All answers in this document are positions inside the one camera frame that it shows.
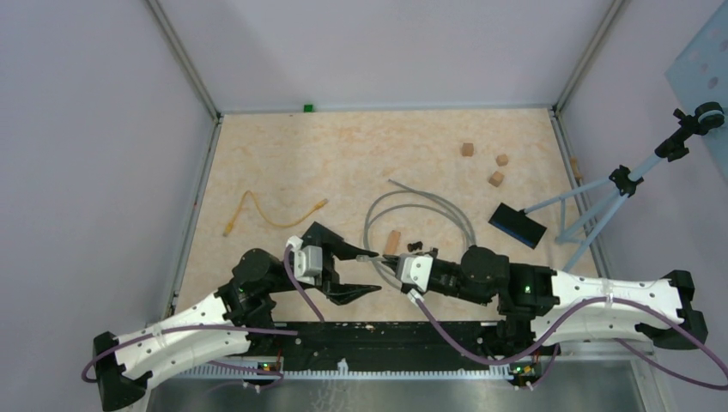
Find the white wall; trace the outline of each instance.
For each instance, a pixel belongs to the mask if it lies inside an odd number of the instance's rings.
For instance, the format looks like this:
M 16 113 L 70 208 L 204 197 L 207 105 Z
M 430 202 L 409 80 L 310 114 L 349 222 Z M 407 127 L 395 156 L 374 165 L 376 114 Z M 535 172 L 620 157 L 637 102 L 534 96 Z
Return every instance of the white wall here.
M 163 0 L 223 111 L 550 105 L 610 0 Z
M 100 410 L 91 341 L 161 314 L 211 122 L 143 2 L 0 5 L 2 410 Z
M 679 105 L 664 73 L 721 3 L 629 4 L 565 113 L 587 178 L 606 176 L 619 164 L 636 166 L 677 128 L 671 113 Z M 673 269 L 690 270 L 707 343 L 728 361 L 728 186 L 700 138 L 688 146 L 688 156 L 646 175 L 602 236 L 618 278 L 656 279 Z M 689 376 L 725 382 L 699 352 L 662 351 L 659 359 Z M 677 410 L 725 410 L 724 392 L 667 379 Z

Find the wooden cube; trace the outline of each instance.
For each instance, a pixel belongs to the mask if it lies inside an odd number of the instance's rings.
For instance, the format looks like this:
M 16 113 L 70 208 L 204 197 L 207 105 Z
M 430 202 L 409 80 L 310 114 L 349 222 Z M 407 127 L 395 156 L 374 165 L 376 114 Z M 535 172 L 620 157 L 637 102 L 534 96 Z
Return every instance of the wooden cube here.
M 387 238 L 387 244 L 385 246 L 385 255 L 396 255 L 397 254 L 397 246 L 399 246 L 399 238 L 402 236 L 402 234 L 396 230 L 392 230 L 389 233 L 389 238 Z
M 583 179 L 583 176 L 581 176 L 581 172 L 579 171 L 579 161 L 577 161 L 575 157 L 572 157 L 569 159 L 569 163 L 571 163 L 573 178 L 576 179 L 577 183 L 579 183 Z
M 463 147 L 460 148 L 460 154 L 463 157 L 471 157 L 475 151 L 476 148 L 473 146 L 473 143 L 463 143 Z
M 498 154 L 498 157 L 495 158 L 495 163 L 498 163 L 498 166 L 505 166 L 508 164 L 508 156 L 506 154 Z
M 503 178 L 505 178 L 505 176 L 503 176 L 503 173 L 495 172 L 490 177 L 490 179 L 488 179 L 488 183 L 490 183 L 491 185 L 493 185 L 495 187 L 498 187 L 501 185 L 501 183 L 503 183 Z

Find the metal frame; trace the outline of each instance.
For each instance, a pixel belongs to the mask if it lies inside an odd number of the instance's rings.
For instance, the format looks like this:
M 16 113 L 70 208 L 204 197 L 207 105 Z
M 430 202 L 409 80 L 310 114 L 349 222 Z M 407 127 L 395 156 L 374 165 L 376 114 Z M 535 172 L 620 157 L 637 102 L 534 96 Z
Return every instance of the metal frame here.
M 632 373 L 646 412 L 675 410 L 675 401 L 664 379 L 646 362 L 632 360 Z
M 389 106 L 328 106 L 316 105 L 316 112 L 385 112 L 385 111 L 415 111 L 415 110 L 484 110 L 484 109 L 551 109 L 553 104 L 437 104 L 437 105 L 389 105 Z M 270 114 L 300 112 L 301 106 L 261 108 L 255 110 L 230 110 L 221 112 L 226 114 Z
M 218 123 L 221 116 L 220 111 L 217 110 L 217 106 L 215 106 L 215 102 L 212 100 L 212 97 L 205 87 L 202 77 L 200 77 L 197 69 L 195 69 L 195 65 L 192 64 L 190 56 L 187 54 L 185 47 L 182 45 L 182 41 L 179 39 L 179 36 L 177 36 L 177 32 L 174 30 L 172 23 L 167 18 L 167 14 L 161 7 L 159 0 L 142 1 L 154 18 L 157 27 L 161 30 L 162 37 L 169 46 L 169 51 L 174 56 L 174 59 L 177 60 L 177 63 L 182 69 L 182 72 L 185 74 L 187 81 L 190 82 L 190 86 L 192 86 L 195 94 L 197 94 L 197 97 L 205 106 L 205 110 L 207 110 L 208 114 L 213 119 L 213 122 Z
M 199 180 L 195 190 L 195 196 L 190 202 L 187 216 L 189 216 L 185 230 L 181 234 L 182 244 L 180 245 L 179 252 L 175 259 L 175 266 L 173 268 L 172 286 L 170 287 L 169 298 L 167 299 L 165 309 L 162 313 L 162 318 L 167 318 L 174 315 L 177 308 L 177 298 L 179 297 L 179 290 L 182 288 L 182 279 L 185 276 L 185 269 L 187 268 L 187 259 L 190 257 L 190 250 L 192 248 L 192 239 L 195 237 L 195 228 L 197 227 L 197 219 L 200 216 L 200 209 L 203 204 L 204 191 L 207 187 L 207 181 L 209 179 L 209 172 L 212 169 L 212 160 L 215 158 L 215 150 L 217 149 L 217 142 L 220 139 L 220 131 L 222 130 L 222 119 L 215 125 L 212 131 L 212 137 L 210 138 L 207 152 L 205 153 L 204 163 L 197 175 Z
M 561 113 L 571 100 L 574 91 L 581 83 L 586 72 L 588 72 L 589 68 L 592 66 L 594 58 L 597 56 L 599 50 L 604 44 L 604 40 L 607 35 L 609 35 L 611 29 L 614 27 L 616 19 L 627 8 L 628 4 L 629 0 L 612 0 L 612 4 L 607 9 L 602 21 L 599 23 L 597 31 L 586 46 L 586 49 L 584 50 L 584 53 L 582 53 L 576 67 L 574 67 L 564 90 L 561 92 L 559 99 L 554 104 L 554 113 L 556 116 L 561 116 Z

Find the purple cable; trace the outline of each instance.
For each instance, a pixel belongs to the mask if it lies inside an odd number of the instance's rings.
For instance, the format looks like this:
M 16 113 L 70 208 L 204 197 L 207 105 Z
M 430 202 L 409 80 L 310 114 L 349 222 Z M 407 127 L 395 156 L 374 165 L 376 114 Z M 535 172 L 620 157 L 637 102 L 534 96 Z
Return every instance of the purple cable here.
M 248 332 L 248 333 L 260 333 L 265 335 L 287 335 L 287 336 L 296 336 L 298 335 L 298 331 L 296 330 L 278 330 L 278 329 L 259 329 L 259 328 L 241 328 L 238 326 L 230 326 L 227 324 L 195 324 L 190 326 L 177 326 L 174 328 L 169 329 L 163 329 L 161 331 L 162 335 L 166 335 L 168 333 L 176 333 L 176 332 L 187 332 L 190 330 L 230 330 L 233 332 Z M 81 371 L 81 380 L 84 382 L 95 384 L 96 379 L 91 379 L 88 377 L 88 370 L 93 367 L 96 362 L 106 358 L 108 355 L 113 354 L 114 352 L 129 347 L 131 345 L 134 345 L 139 342 L 146 341 L 147 339 L 151 339 L 154 337 L 153 334 L 148 333 L 146 335 L 141 335 L 138 337 L 135 337 L 133 339 L 130 339 L 126 342 L 120 343 L 117 346 L 114 346 L 113 348 L 109 348 L 100 354 L 97 354 L 94 356 L 94 358 L 86 364 L 85 367 L 83 367 L 83 370 Z
M 291 245 L 286 246 L 286 251 L 283 253 L 283 267 L 286 269 L 286 275 L 288 275 L 288 279 L 291 281 L 291 283 L 294 284 L 294 287 L 298 291 L 298 293 L 303 297 L 303 300 L 306 301 L 308 304 L 308 307 L 311 308 L 311 310 L 316 313 L 316 317 L 319 321 L 324 322 L 324 315 L 321 314 L 321 311 L 316 307 L 316 305 L 313 304 L 313 301 L 311 298 L 308 297 L 306 294 L 306 291 L 303 290 L 301 285 L 298 283 L 298 281 L 295 279 L 294 271 L 291 269 L 291 263 L 288 261 L 288 256 L 291 254 L 291 249 L 293 247 Z
M 489 360 L 489 359 L 483 358 L 481 356 L 478 356 L 476 354 L 473 354 L 468 349 L 460 346 L 459 343 L 457 343 L 454 339 L 452 339 L 452 336 L 448 335 L 447 332 L 445 332 L 445 330 L 442 329 L 442 326 L 437 322 L 437 319 L 434 318 L 433 314 L 427 309 L 424 302 L 422 302 L 419 299 L 415 300 L 416 304 L 420 307 L 420 309 L 425 314 L 425 316 L 428 318 L 428 320 L 430 321 L 432 326 L 435 328 L 435 330 L 437 330 L 437 332 L 440 334 L 440 336 L 442 336 L 442 338 L 445 339 L 445 341 L 447 343 L 449 343 L 450 346 L 455 348 L 455 350 L 457 350 L 460 354 L 467 357 L 471 361 L 474 361 L 481 365 L 489 365 L 489 366 L 507 365 L 509 363 L 513 363 L 515 361 L 520 360 L 524 356 L 528 356 L 534 350 L 541 347 L 543 345 L 543 343 L 546 342 L 547 339 L 549 339 L 549 336 L 553 335 L 554 332 L 556 331 L 556 329 L 558 329 L 558 327 L 561 326 L 561 324 L 563 324 L 569 317 L 574 315 L 578 310 L 584 308 L 585 306 L 591 305 L 592 303 L 601 303 L 601 302 L 606 302 L 606 301 L 607 301 L 607 298 L 590 298 L 590 299 L 582 300 L 581 302 L 579 302 L 578 304 L 574 305 L 573 307 L 569 308 L 566 312 L 564 312 L 564 314 L 561 315 L 561 317 L 558 318 L 551 325 L 551 327 L 548 330 L 546 330 L 546 333 L 544 333 L 543 336 L 538 338 L 538 340 L 536 340 L 531 346 L 529 346 L 526 350 L 524 350 L 520 354 L 515 354 L 514 356 L 511 356 L 508 358 L 503 358 L 500 360 Z M 690 343 L 695 345 L 704 354 L 706 354 L 718 366 L 718 368 L 720 368 L 721 372 L 723 372 L 725 377 L 728 379 L 728 366 L 712 350 L 710 350 L 708 347 L 706 347 L 701 341 L 696 339 L 694 336 L 690 335 L 680 325 L 671 321 L 669 318 L 667 318 L 662 313 L 659 313 L 659 312 L 653 310 L 649 306 L 641 305 L 637 302 L 622 299 L 622 298 L 614 298 L 612 301 L 614 303 L 631 306 L 636 309 L 640 309 L 643 312 L 647 312 L 650 315 L 653 315 L 655 318 L 659 319 L 661 322 L 670 326 L 672 329 L 676 330 L 677 333 L 679 333 L 680 335 L 685 337 L 685 339 L 687 339 Z M 650 360 L 647 356 L 640 354 L 637 349 L 632 348 L 631 346 L 629 346 L 626 342 L 622 341 L 621 339 L 616 339 L 616 340 L 621 345 L 623 345 L 625 348 L 629 349 L 630 352 L 632 352 L 633 354 L 637 354 L 637 356 L 640 359 L 646 361 L 647 363 L 649 363 L 650 365 L 652 365 L 654 367 L 657 367 L 659 370 L 668 373 L 670 376 L 673 376 L 675 378 L 684 380 L 690 384 L 698 385 L 698 386 L 701 386 L 704 388 L 714 389 L 716 391 L 728 391 L 728 384 L 726 384 L 726 385 L 710 384 L 708 382 L 702 382 L 700 380 L 688 378 L 686 376 L 681 375 L 680 373 L 670 371 L 669 369 L 662 367 L 662 366 L 658 367 L 656 362 L 654 362 L 653 360 Z

